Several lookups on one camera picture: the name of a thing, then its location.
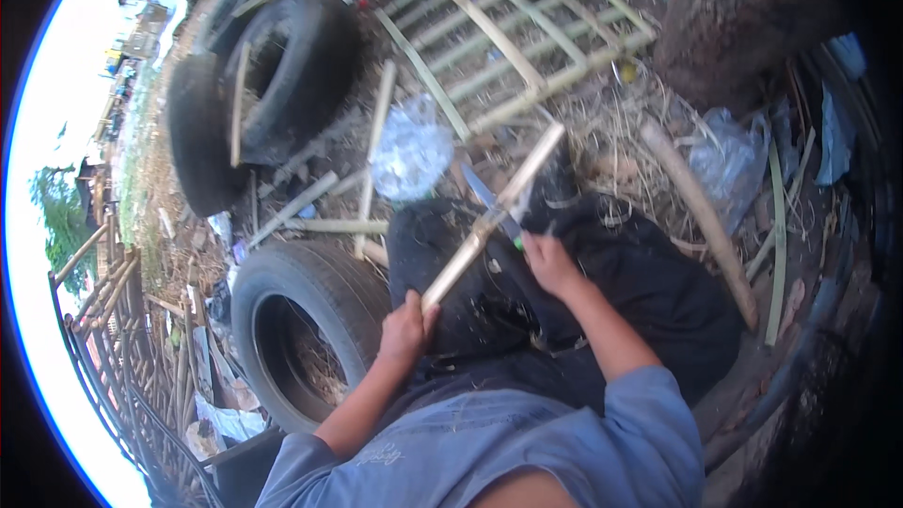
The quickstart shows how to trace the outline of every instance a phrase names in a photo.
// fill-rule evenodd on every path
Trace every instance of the light blue t-shirt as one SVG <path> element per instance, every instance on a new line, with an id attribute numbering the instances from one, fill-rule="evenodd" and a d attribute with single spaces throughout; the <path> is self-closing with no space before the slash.
<path id="1" fill-rule="evenodd" d="M 605 390 L 605 418 L 523 390 L 474 391 L 410 412 L 347 463 L 285 438 L 257 506 L 464 508 L 493 481 L 545 469 L 579 506 L 698 506 L 702 445 L 664 367 Z"/>

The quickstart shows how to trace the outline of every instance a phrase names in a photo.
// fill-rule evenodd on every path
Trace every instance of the knife blade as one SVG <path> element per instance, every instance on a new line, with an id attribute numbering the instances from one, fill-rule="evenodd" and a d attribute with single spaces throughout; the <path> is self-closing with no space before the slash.
<path id="1" fill-rule="evenodd" d="M 486 208 L 488 209 L 497 210 L 496 196 L 492 194 L 490 188 L 480 180 L 474 170 L 470 168 L 470 165 L 461 163 L 460 170 L 464 175 L 465 180 L 467 180 L 467 184 L 471 189 L 473 189 L 473 193 L 477 195 L 477 198 L 480 199 L 480 202 L 486 205 Z M 511 239 L 517 249 L 524 249 L 524 246 L 520 241 L 520 224 L 515 222 L 510 215 L 506 216 L 505 219 L 501 221 L 499 227 L 502 229 L 505 235 L 507 235 L 508 238 Z"/>

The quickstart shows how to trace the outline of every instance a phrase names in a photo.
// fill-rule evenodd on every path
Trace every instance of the rubber tire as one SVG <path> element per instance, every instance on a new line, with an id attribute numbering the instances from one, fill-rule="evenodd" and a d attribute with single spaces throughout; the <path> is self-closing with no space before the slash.
<path id="1" fill-rule="evenodd" d="M 232 11 L 247 1 L 218 0 L 201 22 L 191 51 L 195 54 L 210 52 L 220 56 L 223 61 L 228 60 L 241 33 L 262 7 L 258 5 L 239 17 L 232 17 Z"/>
<path id="2" fill-rule="evenodd" d="M 250 67 L 245 79 L 251 88 L 269 83 L 257 90 L 260 100 L 243 122 L 242 160 L 276 166 L 333 120 L 354 81 L 362 42 L 354 11 L 341 0 L 277 0 L 257 13 L 236 43 L 224 72 L 227 91 L 235 90 L 244 43 L 252 44 L 252 55 L 260 52 L 258 59 L 278 55 L 260 47 L 274 28 L 287 35 L 281 57 Z M 230 119 L 233 98 L 227 94 Z"/>
<path id="3" fill-rule="evenodd" d="M 323 243 L 271 243 L 242 264 L 232 289 L 232 333 L 248 384 L 282 429 L 311 432 L 333 408 L 307 388 L 293 404 L 267 366 L 279 358 L 258 353 L 257 328 L 267 321 L 258 311 L 272 296 L 292 299 L 310 315 L 354 388 L 376 359 L 382 320 L 391 311 L 388 288 L 368 267 Z"/>
<path id="4" fill-rule="evenodd" d="M 199 217 L 232 208 L 249 170 L 230 163 L 217 57 L 188 56 L 176 65 L 166 97 L 173 165 L 185 200 Z"/>

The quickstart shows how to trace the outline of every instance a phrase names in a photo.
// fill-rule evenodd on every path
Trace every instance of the forearm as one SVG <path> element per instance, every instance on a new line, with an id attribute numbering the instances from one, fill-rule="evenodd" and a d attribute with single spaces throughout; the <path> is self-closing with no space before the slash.
<path id="1" fill-rule="evenodd" d="M 313 434 L 326 442 L 336 457 L 350 459 L 373 436 L 410 367 L 379 356 L 355 390 Z"/>
<path id="2" fill-rule="evenodd" d="M 645 365 L 661 365 L 655 352 L 587 278 L 572 283 L 560 298 L 586 333 L 606 381 Z"/>

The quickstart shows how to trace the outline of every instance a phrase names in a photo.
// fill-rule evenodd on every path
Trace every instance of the tire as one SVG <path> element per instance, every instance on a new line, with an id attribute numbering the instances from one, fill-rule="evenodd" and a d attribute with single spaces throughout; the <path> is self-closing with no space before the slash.
<path id="1" fill-rule="evenodd" d="M 247 167 L 232 168 L 225 105 L 213 54 L 176 65 L 166 98 L 173 165 L 199 217 L 232 207 L 247 184 Z"/>
<path id="2" fill-rule="evenodd" d="M 310 432 L 333 411 L 299 365 L 298 334 L 325 340 L 354 388 L 390 309 L 382 280 L 322 243 L 272 243 L 247 258 L 232 290 L 232 333 L 249 385 L 281 428 Z"/>
<path id="3" fill-rule="evenodd" d="M 245 31 L 247 24 L 261 8 L 257 6 L 239 17 L 232 17 L 232 11 L 248 0 L 218 0 L 216 6 L 204 19 L 198 30 L 191 51 L 195 54 L 214 53 L 223 60 L 229 59 L 235 43 Z"/>
<path id="4" fill-rule="evenodd" d="M 246 89 L 259 101 L 242 125 L 242 160 L 280 165 L 333 119 L 351 87 L 361 51 L 353 10 L 341 0 L 277 0 L 245 28 L 226 64 L 235 90 L 238 60 L 250 44 Z M 234 95 L 227 93 L 232 104 Z M 231 118 L 232 109 L 227 118 Z"/>

